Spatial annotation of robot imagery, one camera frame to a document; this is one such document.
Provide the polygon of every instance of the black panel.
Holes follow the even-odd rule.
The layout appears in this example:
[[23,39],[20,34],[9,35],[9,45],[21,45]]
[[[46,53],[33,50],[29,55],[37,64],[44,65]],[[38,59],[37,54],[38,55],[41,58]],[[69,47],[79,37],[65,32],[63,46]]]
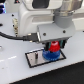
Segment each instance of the black panel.
[[32,6],[35,9],[47,8],[49,5],[49,0],[33,0]]
[[4,3],[5,2],[5,0],[0,0],[0,3]]

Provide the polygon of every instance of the screw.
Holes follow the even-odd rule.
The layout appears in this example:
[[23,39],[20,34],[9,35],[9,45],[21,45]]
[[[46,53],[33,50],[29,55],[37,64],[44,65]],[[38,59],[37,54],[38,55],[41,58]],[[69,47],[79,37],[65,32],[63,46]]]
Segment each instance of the screw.
[[1,27],[1,26],[3,26],[3,24],[2,24],[2,23],[0,23],[0,27]]
[[66,31],[65,31],[65,30],[63,30],[63,33],[66,33]]
[[46,36],[46,33],[43,33],[44,36]]
[[14,15],[12,14],[12,17],[13,17]]

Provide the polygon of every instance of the table surface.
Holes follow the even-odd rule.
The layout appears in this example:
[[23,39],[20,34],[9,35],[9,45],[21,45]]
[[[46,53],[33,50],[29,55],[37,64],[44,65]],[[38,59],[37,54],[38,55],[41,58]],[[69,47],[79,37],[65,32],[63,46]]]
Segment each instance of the table surface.
[[[12,19],[17,18],[17,14],[0,15],[0,31],[8,35],[14,35]],[[45,64],[35,68],[29,68],[25,53],[41,49],[41,44],[9,40],[0,37],[0,84],[13,83],[25,78],[29,78],[41,73],[55,70],[64,66],[84,61],[84,32],[76,32],[70,38],[62,50],[67,59],[58,62]]]

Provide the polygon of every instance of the cable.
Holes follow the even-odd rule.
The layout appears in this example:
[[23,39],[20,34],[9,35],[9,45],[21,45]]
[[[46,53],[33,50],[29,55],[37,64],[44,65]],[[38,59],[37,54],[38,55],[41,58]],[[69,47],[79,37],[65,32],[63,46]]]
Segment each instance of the cable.
[[23,37],[14,37],[14,36],[6,35],[6,34],[0,32],[0,36],[5,37],[7,39],[12,39],[12,40],[23,40],[23,41],[32,41],[32,42],[38,41],[37,33],[31,33],[31,34],[29,34],[27,36],[23,36]]

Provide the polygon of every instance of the white machine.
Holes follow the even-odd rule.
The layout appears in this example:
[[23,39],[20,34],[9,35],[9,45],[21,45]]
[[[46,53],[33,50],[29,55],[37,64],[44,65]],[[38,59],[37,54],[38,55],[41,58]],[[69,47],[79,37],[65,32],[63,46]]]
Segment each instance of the white machine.
[[83,0],[23,0],[18,14],[1,14],[0,84],[83,61],[84,33],[77,32],[84,30],[82,3]]
[[18,12],[18,9],[21,3],[22,3],[22,0],[6,0],[5,1],[6,13]]

